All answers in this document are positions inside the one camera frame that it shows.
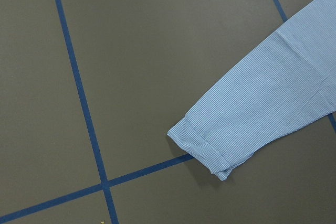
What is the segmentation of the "light blue striped shirt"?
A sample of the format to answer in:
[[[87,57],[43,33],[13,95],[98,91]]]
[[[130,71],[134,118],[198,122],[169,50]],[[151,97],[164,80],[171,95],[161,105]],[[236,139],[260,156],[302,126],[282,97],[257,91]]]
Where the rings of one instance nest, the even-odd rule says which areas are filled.
[[[168,136],[220,180],[335,111],[335,0],[313,0],[221,77]]]

